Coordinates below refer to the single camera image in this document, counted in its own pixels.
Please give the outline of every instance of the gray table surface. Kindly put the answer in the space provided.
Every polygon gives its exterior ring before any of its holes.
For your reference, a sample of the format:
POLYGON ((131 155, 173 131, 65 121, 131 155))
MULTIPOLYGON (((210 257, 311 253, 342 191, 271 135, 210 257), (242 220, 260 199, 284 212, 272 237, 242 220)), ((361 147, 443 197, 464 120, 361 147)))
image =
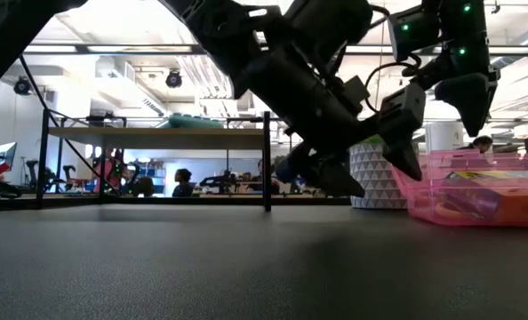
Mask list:
POLYGON ((528 229, 347 207, 0 212, 0 319, 528 319, 528 229))

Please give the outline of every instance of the pink plastic bin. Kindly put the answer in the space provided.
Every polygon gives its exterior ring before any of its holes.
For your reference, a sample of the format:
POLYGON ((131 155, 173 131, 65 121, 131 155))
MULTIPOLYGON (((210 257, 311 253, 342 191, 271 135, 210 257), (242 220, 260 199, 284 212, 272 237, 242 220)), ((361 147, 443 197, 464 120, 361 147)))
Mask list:
POLYGON ((446 226, 528 227, 528 155, 435 151, 422 181, 393 168, 411 216, 446 226))

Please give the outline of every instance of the wooden shelf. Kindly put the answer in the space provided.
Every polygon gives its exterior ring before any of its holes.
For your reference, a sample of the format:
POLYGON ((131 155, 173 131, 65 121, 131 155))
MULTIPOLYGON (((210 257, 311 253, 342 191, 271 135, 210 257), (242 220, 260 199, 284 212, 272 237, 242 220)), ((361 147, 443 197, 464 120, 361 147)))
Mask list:
POLYGON ((260 129, 49 128, 49 134, 96 147, 260 150, 260 129))

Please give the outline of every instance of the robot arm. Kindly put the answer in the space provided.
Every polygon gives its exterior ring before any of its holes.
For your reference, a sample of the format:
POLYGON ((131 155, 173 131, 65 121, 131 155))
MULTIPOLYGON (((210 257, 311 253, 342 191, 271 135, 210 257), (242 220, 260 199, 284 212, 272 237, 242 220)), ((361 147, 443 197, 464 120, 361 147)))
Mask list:
MULTIPOLYGON (((5 1, 12 7, 6 15, 0 2, 0 77, 54 13, 85 2, 41 1, 5 1), (16 40, 6 46, 5 39, 12 37, 16 40)), ((422 126, 425 91, 437 84, 436 99, 456 107, 474 136, 484 125, 500 77, 489 62, 484 0, 422 0, 388 18, 397 61, 392 65, 408 67, 404 76, 411 76, 411 82, 385 98, 374 116, 358 121, 361 103, 370 106, 366 86, 358 76, 343 83, 336 74, 347 45, 357 44, 379 24, 371 20, 381 8, 367 0, 294 0, 283 15, 277 6, 233 0, 159 1, 229 76, 235 98, 251 90, 288 124, 289 132, 304 139, 276 169, 283 182, 301 174, 320 188, 361 196, 356 181, 342 178, 348 172, 341 155, 373 134, 386 142, 389 162, 421 179, 410 141, 422 126), (259 43, 256 32, 264 34, 266 44, 259 43), (416 58, 416 50, 437 44, 442 52, 426 66, 404 62, 416 58)))

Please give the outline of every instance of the white patterned planter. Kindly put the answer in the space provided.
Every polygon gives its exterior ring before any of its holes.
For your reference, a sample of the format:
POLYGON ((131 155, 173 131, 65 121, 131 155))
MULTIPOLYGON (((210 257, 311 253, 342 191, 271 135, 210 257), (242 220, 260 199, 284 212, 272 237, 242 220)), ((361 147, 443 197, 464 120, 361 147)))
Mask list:
POLYGON ((349 150, 351 176, 365 191, 364 198, 351 197, 354 208, 406 209, 406 199, 400 194, 382 150, 382 144, 357 144, 349 150))

